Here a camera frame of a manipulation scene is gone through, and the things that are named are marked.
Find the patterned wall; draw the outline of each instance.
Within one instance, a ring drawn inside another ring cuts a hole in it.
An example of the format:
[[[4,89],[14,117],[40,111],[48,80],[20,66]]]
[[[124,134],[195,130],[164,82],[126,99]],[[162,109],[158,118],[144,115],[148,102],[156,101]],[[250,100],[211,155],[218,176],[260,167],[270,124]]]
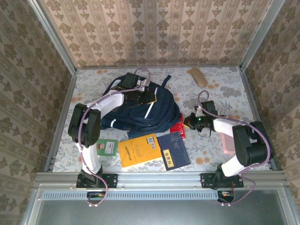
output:
[[[271,0],[41,0],[74,64],[239,64]]]
[[[23,0],[0,1],[0,224],[22,219],[70,73]]]
[[[300,1],[286,0],[247,69],[300,211]]]

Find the blue book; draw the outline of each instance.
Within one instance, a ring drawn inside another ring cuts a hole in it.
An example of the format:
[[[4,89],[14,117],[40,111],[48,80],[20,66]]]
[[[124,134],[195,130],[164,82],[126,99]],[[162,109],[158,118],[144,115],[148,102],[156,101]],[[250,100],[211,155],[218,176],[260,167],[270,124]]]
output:
[[[158,137],[157,141],[167,171],[191,164],[180,132]]]

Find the red box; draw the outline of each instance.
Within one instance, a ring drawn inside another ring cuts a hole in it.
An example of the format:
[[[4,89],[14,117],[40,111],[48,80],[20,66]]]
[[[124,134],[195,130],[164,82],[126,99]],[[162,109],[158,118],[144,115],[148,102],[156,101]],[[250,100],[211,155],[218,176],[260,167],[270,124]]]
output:
[[[183,114],[180,113],[180,121],[176,123],[173,127],[170,128],[170,133],[174,132],[180,132],[181,138],[183,140],[186,139],[186,132],[184,131],[184,125],[183,125]]]

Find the backpack strap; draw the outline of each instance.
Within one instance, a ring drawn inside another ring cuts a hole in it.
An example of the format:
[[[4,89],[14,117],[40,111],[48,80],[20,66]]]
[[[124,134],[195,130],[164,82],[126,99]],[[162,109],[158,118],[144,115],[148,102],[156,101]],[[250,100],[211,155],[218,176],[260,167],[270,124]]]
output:
[[[164,88],[165,87],[165,85],[167,84],[167,82],[171,79],[171,75],[168,75],[166,78],[165,78],[165,80],[164,80],[164,82],[161,84],[161,86]]]

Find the floral tablecloth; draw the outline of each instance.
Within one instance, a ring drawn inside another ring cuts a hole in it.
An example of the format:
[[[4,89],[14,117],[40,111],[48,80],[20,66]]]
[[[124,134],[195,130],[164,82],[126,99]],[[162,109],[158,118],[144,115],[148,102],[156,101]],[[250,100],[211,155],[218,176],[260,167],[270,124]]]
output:
[[[197,86],[192,76],[188,73],[191,68],[151,68],[151,81],[161,84],[167,75],[171,79],[166,88],[174,95],[180,111],[184,117],[194,112],[197,105],[198,93],[207,90],[210,99],[215,102],[219,114],[226,114],[236,119],[253,121],[250,105],[245,93],[245,89],[237,67],[202,67],[208,86],[200,88]],[[53,172],[78,172],[82,163],[79,151],[68,136],[68,126],[73,113],[73,108],[77,103],[90,103],[102,96],[105,89],[113,79],[134,72],[135,69],[109,69],[109,70],[78,70],[76,88],[73,93],[69,107],[64,131],[60,141],[60,146],[56,155]],[[147,76],[146,72],[139,72],[141,76]],[[187,149],[191,165],[173,171],[214,171],[218,164],[226,162],[232,155],[227,155],[222,150],[221,138],[218,133],[212,132],[211,137],[201,137],[197,131],[185,129],[186,140],[184,144]],[[117,139],[124,141],[128,139],[126,131],[110,128],[101,130],[101,139]],[[120,155],[117,152],[115,157],[99,158],[105,172],[154,172],[165,171],[162,160],[146,163],[138,168],[122,169]],[[258,170],[268,170],[268,166],[261,166]]]

